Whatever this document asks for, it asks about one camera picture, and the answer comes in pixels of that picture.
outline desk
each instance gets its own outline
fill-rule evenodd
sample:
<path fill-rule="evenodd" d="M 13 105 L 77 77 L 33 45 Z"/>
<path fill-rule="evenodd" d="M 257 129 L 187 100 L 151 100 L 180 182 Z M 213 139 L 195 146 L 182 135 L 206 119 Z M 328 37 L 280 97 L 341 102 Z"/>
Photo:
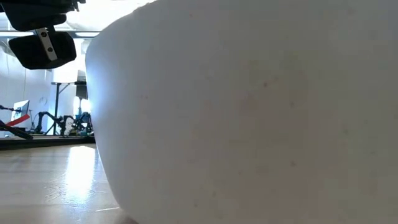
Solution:
<path fill-rule="evenodd" d="M 51 83 L 51 85 L 56 85 L 57 86 L 57 92 L 56 92 L 56 95 L 55 95 L 55 112 L 54 112 L 54 116 L 56 118 L 58 116 L 58 100 L 59 100 L 59 96 L 60 96 L 61 92 L 63 90 L 65 90 L 66 87 L 68 87 L 70 85 L 86 85 L 86 84 L 87 84 L 87 82 L 85 82 L 85 81 L 67 82 L 67 83 L 59 83 L 59 82 L 52 82 Z M 55 135 L 56 127 L 57 127 L 57 124 L 54 121 L 53 125 L 51 126 L 51 128 L 47 132 L 49 132 L 53 128 L 53 135 Z"/>

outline ceiling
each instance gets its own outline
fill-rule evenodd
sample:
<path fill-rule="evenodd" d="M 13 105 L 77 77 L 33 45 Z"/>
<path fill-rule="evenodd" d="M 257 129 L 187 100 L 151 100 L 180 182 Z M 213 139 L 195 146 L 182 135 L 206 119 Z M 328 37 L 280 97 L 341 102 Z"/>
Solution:
<path fill-rule="evenodd" d="M 80 12 L 69 12 L 68 20 L 57 30 L 101 31 L 110 23 L 131 13 L 136 8 L 155 0 L 86 0 Z M 0 13 L 0 31 L 13 30 L 5 13 Z"/>

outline monitor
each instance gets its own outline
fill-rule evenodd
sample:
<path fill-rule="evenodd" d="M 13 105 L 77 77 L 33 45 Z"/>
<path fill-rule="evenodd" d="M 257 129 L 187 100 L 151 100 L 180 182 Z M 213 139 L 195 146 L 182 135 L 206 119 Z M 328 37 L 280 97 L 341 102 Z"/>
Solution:
<path fill-rule="evenodd" d="M 29 100 L 14 103 L 14 111 L 11 114 L 11 121 L 28 114 L 29 111 Z"/>

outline white bowl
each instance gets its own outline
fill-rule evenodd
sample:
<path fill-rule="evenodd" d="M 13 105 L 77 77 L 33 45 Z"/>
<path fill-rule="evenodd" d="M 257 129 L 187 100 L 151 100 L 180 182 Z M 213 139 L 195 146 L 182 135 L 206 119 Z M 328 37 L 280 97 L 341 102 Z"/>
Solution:
<path fill-rule="evenodd" d="M 397 223 L 398 3 L 160 0 L 86 56 L 140 224 Z"/>

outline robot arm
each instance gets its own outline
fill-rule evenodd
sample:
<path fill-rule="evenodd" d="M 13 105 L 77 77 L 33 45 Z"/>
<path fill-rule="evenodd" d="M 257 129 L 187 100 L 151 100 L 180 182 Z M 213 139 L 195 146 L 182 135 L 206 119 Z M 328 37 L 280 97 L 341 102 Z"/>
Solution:
<path fill-rule="evenodd" d="M 56 32 L 54 26 L 67 20 L 67 12 L 78 11 L 78 3 L 85 0 L 0 0 L 0 12 L 6 13 L 15 30 L 35 32 L 9 41 L 22 66 L 51 69 L 76 59 L 72 37 Z"/>

